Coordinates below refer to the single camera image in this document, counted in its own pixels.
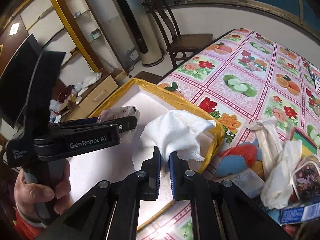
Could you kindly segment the person's left hand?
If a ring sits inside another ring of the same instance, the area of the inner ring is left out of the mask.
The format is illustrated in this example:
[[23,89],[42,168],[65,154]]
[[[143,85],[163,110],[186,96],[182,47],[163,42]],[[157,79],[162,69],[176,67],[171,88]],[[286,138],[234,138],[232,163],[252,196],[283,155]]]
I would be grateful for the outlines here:
[[21,215],[29,220],[39,220],[34,204],[45,203],[56,199],[54,211],[63,214],[70,207],[71,184],[69,181],[70,166],[66,161],[62,180],[55,189],[41,184],[26,183],[23,170],[20,170],[14,187],[16,206]]

